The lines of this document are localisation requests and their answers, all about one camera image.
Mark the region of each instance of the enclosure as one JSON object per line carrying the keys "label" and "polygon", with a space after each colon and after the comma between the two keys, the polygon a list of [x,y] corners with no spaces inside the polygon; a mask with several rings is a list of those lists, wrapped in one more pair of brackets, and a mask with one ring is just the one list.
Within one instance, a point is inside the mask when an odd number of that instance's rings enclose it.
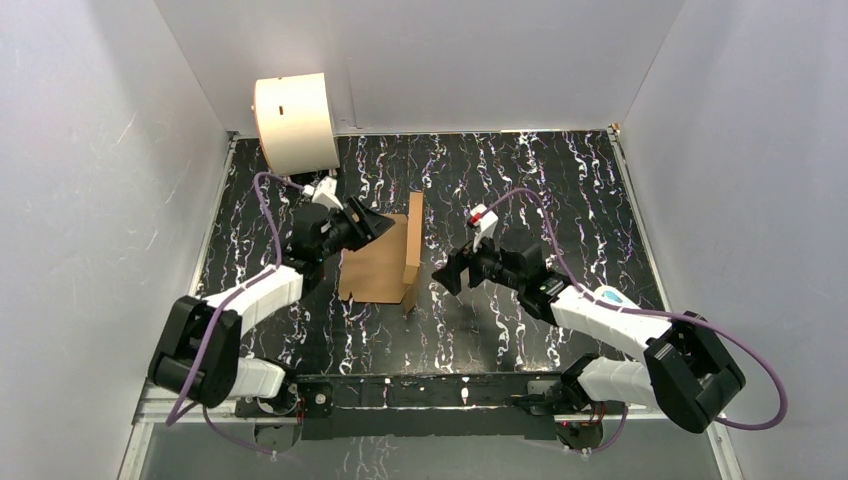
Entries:
{"label": "enclosure", "polygon": [[[832,413],[848,392],[846,26],[835,1],[12,0],[0,476],[848,477]],[[339,196],[398,213],[424,192],[423,280],[409,314],[341,300],[339,257],[245,336],[242,354],[337,392],[332,422],[302,428],[255,402],[211,412],[262,445],[300,438],[271,461],[199,413],[166,427],[175,395],[145,377],[176,298],[230,288],[272,251],[250,190],[267,169],[254,82],[317,72]],[[697,311],[768,358],[786,420],[693,435],[634,408],[621,439],[584,461],[510,409],[461,408],[494,407],[587,352],[621,357],[535,321],[505,288],[453,297],[428,280],[468,240],[468,209],[515,187],[542,195],[582,281]],[[268,191],[285,230],[303,200]],[[501,228],[541,230],[532,206],[503,208]],[[728,348],[748,384],[727,416],[770,418],[770,379]],[[441,408],[384,408],[384,380],[435,395],[398,391],[392,406]],[[462,387],[467,398],[444,400]],[[609,413],[608,431],[621,412]]]}

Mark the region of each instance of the folded cardboard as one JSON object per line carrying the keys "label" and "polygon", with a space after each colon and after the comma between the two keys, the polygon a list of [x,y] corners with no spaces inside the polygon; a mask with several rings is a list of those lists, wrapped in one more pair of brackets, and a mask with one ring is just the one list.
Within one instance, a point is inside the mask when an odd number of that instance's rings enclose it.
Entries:
{"label": "folded cardboard", "polygon": [[395,224],[356,252],[345,250],[339,298],[355,302],[401,304],[412,310],[418,297],[421,269],[424,194],[409,195],[409,215],[387,215]]}

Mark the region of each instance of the cardboard box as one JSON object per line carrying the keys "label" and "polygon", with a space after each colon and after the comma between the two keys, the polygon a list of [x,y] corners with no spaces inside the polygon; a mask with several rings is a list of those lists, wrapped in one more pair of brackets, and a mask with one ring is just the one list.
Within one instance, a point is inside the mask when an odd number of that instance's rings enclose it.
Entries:
{"label": "cardboard box", "polygon": [[362,303],[415,306],[421,269],[424,194],[409,195],[409,215],[387,215],[395,224],[380,238],[356,252],[345,250],[339,278],[339,298]]}

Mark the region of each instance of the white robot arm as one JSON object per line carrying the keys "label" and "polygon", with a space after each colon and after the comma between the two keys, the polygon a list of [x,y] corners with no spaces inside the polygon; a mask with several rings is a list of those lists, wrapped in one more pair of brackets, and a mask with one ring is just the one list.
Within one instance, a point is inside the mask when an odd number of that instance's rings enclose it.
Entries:
{"label": "white robot arm", "polygon": [[[148,378],[179,392],[191,365],[202,353],[200,369],[187,397],[206,407],[227,398],[270,399],[272,407],[288,403],[283,387],[288,366],[273,359],[240,358],[241,338],[282,307],[307,295],[322,280],[324,261],[342,249],[358,250],[385,233],[394,221],[349,198],[334,195],[336,180],[304,187],[312,202],[294,212],[292,235],[279,265],[269,265],[247,281],[209,297],[178,299],[150,362]],[[217,321],[205,351],[201,338]]]}
{"label": "white robot arm", "polygon": [[544,393],[531,392],[528,386],[528,394],[515,405],[528,411],[529,405],[544,405],[534,411],[550,414],[579,412],[605,401],[635,403],[660,409],[685,430],[701,433],[744,387],[744,375],[714,332],[610,309],[609,304],[636,305],[608,286],[584,294],[585,287],[572,285],[569,277],[548,268],[540,244],[528,231],[508,230],[495,245],[497,216],[482,205],[471,215],[475,237],[451,252],[433,273],[434,280],[456,295],[462,289],[460,274],[467,269],[469,287],[489,280],[514,289],[520,305],[534,318],[589,335],[632,359],[586,355]]}

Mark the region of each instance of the white panel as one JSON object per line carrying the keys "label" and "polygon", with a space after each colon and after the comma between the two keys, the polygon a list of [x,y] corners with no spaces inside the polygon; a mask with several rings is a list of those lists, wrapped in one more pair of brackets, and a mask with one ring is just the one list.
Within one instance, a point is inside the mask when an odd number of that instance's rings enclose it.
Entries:
{"label": "white panel", "polygon": [[115,478],[226,135],[149,0],[3,3],[0,478]]}
{"label": "white panel", "polygon": [[324,72],[336,130],[354,124],[327,0],[156,0],[227,130],[256,135],[260,78]]}
{"label": "white panel", "polygon": [[684,2],[338,2],[357,126],[599,128],[622,121]]}
{"label": "white panel", "polygon": [[622,121],[684,0],[156,0],[228,130],[325,72],[337,132]]}
{"label": "white panel", "polygon": [[[848,3],[691,0],[623,126],[636,198],[676,310],[752,344],[789,414],[731,431],[745,478],[848,478]],[[728,416],[777,410],[748,378]]]}

